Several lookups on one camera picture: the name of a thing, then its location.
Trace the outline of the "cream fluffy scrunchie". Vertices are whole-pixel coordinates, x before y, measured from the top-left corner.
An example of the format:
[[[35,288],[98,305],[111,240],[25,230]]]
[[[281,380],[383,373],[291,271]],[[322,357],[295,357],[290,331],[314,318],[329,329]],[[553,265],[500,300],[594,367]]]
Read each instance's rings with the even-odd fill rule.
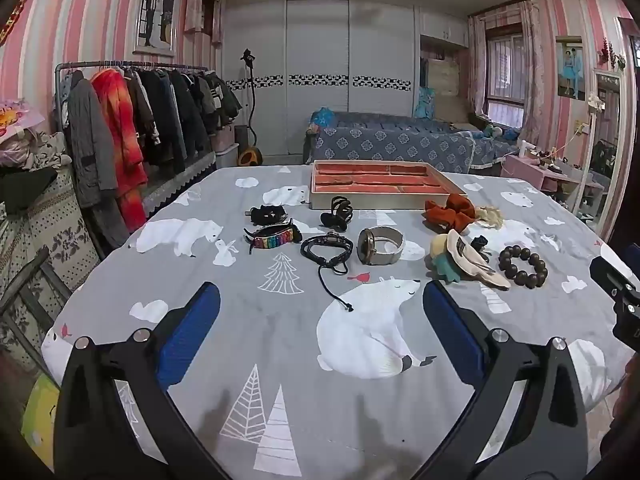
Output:
[[[475,222],[486,229],[501,229],[504,217],[499,208],[494,206],[479,206],[475,208]]]

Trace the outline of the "cream flower hair clip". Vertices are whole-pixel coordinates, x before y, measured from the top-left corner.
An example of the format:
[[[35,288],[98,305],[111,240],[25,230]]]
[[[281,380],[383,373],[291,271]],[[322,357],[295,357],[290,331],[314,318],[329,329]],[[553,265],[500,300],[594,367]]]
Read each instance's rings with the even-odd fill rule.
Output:
[[[498,289],[507,290],[511,287],[509,281],[455,230],[437,234],[432,239],[430,257],[435,275],[446,283],[470,278]]]

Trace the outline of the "orange fabric bow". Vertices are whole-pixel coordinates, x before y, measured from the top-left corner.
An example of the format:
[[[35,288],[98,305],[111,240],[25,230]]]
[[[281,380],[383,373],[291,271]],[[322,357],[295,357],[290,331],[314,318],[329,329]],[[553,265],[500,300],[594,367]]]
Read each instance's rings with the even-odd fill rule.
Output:
[[[460,194],[450,194],[444,206],[437,205],[434,200],[428,200],[425,203],[423,218],[428,224],[438,226],[446,232],[454,230],[462,233],[476,220],[476,213],[468,198]]]

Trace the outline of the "white strap wristwatch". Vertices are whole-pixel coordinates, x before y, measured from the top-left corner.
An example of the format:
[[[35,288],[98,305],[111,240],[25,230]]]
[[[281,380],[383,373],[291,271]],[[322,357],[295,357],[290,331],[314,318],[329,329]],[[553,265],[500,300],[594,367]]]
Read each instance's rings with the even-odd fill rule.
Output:
[[[404,251],[405,237],[391,226],[375,226],[360,231],[357,256],[365,266],[390,266]]]

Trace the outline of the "black scrunchie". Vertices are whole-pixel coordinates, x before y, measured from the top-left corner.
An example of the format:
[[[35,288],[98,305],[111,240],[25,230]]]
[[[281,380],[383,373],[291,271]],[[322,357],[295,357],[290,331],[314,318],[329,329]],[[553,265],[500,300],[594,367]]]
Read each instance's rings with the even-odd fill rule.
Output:
[[[274,226],[285,222],[288,214],[282,206],[262,205],[252,207],[245,215],[250,218],[254,226]]]

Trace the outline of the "black claw hair clip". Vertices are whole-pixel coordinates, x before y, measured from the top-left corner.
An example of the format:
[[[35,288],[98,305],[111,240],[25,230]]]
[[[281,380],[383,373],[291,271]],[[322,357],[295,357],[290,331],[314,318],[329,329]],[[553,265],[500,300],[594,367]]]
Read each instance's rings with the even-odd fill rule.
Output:
[[[320,214],[320,221],[326,228],[344,233],[352,221],[352,203],[345,196],[334,196],[330,210]]]

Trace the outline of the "standing mirror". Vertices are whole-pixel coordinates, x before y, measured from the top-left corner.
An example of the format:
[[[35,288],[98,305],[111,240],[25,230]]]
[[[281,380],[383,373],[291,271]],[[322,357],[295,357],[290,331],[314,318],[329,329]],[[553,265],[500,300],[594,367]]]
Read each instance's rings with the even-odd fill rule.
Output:
[[[578,171],[570,211],[602,237],[618,171],[625,92],[622,76],[610,70],[596,68],[593,81],[593,92],[588,94],[587,153]]]

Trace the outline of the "pink bedside cabinet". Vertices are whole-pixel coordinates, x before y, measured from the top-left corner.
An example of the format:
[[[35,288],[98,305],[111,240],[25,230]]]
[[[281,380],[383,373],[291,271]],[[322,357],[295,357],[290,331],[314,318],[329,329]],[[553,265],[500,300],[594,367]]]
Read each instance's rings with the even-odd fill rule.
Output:
[[[576,204],[599,207],[608,187],[598,182],[590,172],[582,194],[582,170],[567,165],[562,160],[554,164],[555,170],[533,157],[508,155],[502,162],[501,177],[527,182],[534,190],[549,195],[556,202],[572,210]]]

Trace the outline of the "window with pink curtains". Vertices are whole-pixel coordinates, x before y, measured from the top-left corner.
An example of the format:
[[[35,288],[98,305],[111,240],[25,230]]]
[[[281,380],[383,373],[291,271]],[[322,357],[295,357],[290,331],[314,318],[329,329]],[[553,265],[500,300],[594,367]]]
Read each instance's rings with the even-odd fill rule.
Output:
[[[537,142],[544,114],[538,6],[528,0],[472,16],[469,47],[472,111]]]

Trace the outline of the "clothes rack with garments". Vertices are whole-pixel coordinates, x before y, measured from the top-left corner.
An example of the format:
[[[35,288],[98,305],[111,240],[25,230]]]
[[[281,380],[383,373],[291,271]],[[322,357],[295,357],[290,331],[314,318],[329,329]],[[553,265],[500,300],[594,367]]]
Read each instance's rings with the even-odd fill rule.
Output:
[[[240,111],[212,70],[119,60],[58,64],[54,105],[78,202],[113,247],[215,168]]]

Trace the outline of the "garment steamer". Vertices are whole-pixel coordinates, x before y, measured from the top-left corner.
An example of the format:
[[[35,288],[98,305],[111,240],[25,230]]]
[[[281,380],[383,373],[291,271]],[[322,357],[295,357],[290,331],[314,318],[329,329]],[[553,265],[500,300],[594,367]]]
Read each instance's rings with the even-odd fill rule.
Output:
[[[244,148],[239,152],[238,164],[240,167],[262,166],[264,156],[258,148],[258,135],[253,127],[256,110],[255,55],[249,48],[243,51],[241,61],[244,63],[244,90],[248,99],[248,112],[245,119],[246,142]]]

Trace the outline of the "bed with blue cover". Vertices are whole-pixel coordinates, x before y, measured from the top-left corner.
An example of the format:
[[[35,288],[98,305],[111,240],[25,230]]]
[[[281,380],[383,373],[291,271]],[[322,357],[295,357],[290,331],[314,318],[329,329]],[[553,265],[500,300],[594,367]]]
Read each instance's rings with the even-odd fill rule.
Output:
[[[449,122],[383,114],[312,115],[303,162],[320,159],[427,162],[439,171],[468,174],[515,155],[518,144],[460,130]]]

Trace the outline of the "white sliding wardrobe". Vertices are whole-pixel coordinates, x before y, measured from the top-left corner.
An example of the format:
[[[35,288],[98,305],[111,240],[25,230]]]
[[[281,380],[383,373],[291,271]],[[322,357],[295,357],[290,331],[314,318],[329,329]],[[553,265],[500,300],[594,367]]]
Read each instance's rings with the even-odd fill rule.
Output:
[[[253,127],[266,156],[302,154],[309,118],[408,116],[416,85],[416,12],[357,0],[272,0],[224,11],[222,76],[242,104],[243,51],[255,55]]]

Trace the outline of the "wall poster of couple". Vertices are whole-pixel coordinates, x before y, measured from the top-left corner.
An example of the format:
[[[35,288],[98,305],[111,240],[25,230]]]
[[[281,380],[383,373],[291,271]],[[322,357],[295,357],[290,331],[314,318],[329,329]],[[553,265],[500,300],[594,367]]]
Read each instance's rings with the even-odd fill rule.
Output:
[[[586,90],[582,40],[579,37],[558,37],[555,44],[558,95],[583,101]]]

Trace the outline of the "framed wall picture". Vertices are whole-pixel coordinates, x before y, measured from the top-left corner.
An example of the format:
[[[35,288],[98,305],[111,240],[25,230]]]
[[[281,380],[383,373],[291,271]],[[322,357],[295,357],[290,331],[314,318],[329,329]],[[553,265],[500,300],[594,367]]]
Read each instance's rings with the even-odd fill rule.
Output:
[[[134,53],[162,58],[176,55],[179,0],[139,0]]]

